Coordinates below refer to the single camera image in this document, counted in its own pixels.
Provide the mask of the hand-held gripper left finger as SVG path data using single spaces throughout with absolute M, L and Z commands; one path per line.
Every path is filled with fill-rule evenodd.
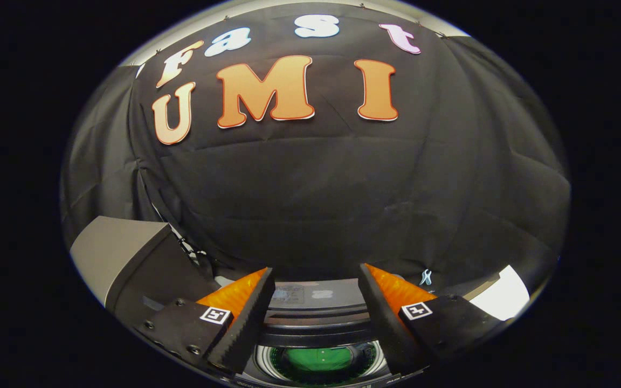
M 273 269 L 251 273 L 197 302 L 177 299 L 135 331 L 202 371 L 243 373 L 273 297 Z

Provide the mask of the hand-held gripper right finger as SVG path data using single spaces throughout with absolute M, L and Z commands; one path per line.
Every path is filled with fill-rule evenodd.
M 361 264 L 358 285 L 392 373 L 448 363 L 496 334 L 502 320 L 459 295 L 436 296 L 395 275 Z

